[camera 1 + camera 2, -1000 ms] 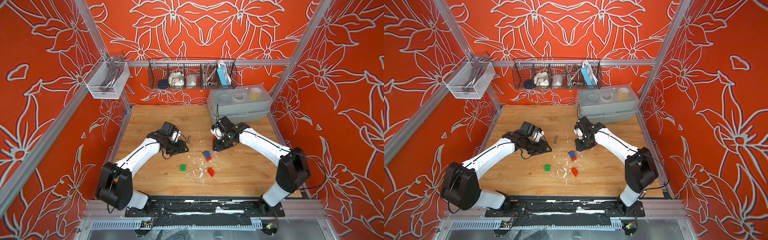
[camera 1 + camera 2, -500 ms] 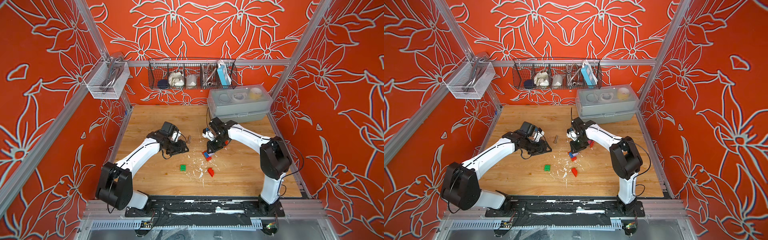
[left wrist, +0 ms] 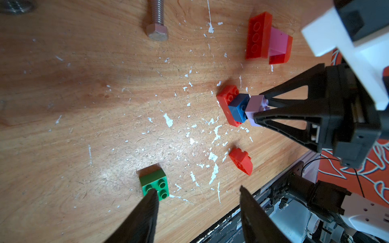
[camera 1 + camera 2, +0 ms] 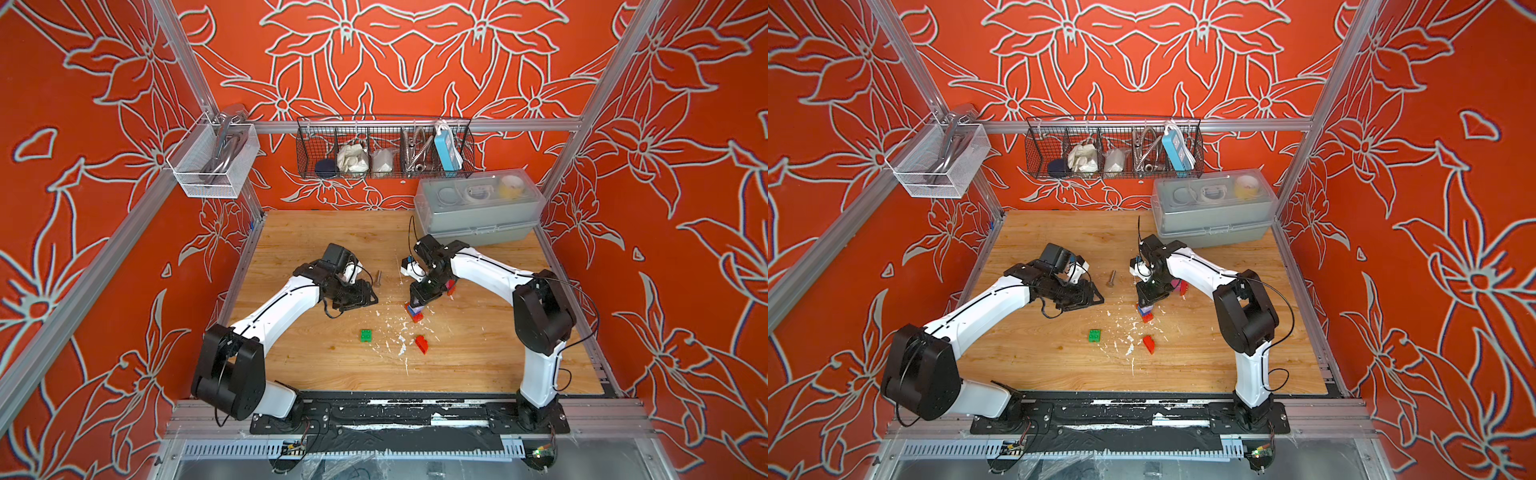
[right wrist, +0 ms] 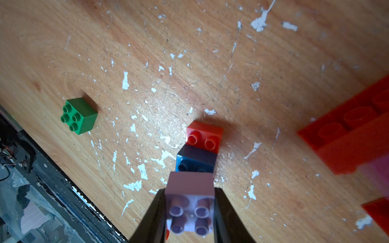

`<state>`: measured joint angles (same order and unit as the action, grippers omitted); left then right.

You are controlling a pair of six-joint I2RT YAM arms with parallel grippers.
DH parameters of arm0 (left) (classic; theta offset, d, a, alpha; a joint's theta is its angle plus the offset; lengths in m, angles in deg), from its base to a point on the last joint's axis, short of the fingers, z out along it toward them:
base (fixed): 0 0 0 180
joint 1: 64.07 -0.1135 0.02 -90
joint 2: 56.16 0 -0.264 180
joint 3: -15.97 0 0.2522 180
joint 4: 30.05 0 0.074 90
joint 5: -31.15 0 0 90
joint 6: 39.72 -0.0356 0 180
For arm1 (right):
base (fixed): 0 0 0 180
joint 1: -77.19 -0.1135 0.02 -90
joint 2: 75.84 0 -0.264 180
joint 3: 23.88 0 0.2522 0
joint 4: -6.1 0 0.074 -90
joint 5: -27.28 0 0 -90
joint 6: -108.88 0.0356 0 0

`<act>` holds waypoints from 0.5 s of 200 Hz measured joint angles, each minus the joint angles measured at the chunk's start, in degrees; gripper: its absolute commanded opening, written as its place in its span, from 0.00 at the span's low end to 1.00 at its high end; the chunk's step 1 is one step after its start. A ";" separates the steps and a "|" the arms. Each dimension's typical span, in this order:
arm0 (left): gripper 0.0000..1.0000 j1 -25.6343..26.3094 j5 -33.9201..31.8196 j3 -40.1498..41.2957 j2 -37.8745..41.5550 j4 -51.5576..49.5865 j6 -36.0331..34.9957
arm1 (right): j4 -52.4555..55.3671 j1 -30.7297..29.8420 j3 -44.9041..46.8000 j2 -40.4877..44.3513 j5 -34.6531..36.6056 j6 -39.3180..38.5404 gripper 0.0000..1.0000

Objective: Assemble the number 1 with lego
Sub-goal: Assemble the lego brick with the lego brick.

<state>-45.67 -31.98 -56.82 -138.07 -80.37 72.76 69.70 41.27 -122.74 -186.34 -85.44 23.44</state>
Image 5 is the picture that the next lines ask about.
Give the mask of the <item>long red lego brick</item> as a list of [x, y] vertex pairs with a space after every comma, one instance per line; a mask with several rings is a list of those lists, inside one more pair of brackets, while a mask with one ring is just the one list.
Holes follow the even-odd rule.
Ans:
[[335, 174], [389, 154], [389, 78], [384, 77], [298, 135]]
[[218, 154], [224, 129], [193, 121], [186, 129], [186, 144]]

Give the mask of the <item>blue lego brick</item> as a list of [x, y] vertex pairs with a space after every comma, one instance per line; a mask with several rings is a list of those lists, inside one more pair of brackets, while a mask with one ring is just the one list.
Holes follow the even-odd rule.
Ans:
[[185, 144], [177, 154], [176, 172], [214, 173], [217, 154]]

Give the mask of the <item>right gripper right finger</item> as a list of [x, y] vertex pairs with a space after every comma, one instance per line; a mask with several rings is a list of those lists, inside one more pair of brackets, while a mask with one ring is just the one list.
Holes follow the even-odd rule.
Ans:
[[213, 229], [215, 243], [255, 243], [227, 195], [218, 187], [215, 188]]

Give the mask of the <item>purple lego brick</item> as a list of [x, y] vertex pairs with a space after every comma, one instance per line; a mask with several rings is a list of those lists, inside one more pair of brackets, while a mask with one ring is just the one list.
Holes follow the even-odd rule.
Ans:
[[171, 172], [165, 188], [167, 229], [176, 235], [213, 231], [215, 188], [212, 173]]

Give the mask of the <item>red square lego brick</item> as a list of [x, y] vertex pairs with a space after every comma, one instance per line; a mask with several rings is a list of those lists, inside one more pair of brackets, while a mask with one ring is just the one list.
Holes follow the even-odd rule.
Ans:
[[385, 197], [362, 205], [365, 212], [389, 235], [389, 200]]

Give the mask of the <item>pink lego brick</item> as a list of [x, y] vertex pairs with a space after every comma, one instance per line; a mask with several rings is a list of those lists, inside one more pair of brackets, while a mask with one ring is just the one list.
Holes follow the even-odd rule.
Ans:
[[383, 197], [389, 199], [389, 155], [364, 163], [358, 169], [368, 177]]

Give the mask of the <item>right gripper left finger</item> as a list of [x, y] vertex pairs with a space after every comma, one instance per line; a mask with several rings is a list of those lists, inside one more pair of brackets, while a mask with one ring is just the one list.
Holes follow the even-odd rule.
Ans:
[[164, 243], [166, 240], [165, 189], [158, 190], [129, 243]]

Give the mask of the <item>green lego brick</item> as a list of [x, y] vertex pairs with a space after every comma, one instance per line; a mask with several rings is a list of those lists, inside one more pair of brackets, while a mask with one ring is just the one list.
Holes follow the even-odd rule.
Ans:
[[61, 121], [77, 135], [91, 131], [98, 116], [98, 112], [83, 98], [66, 100], [62, 111]]

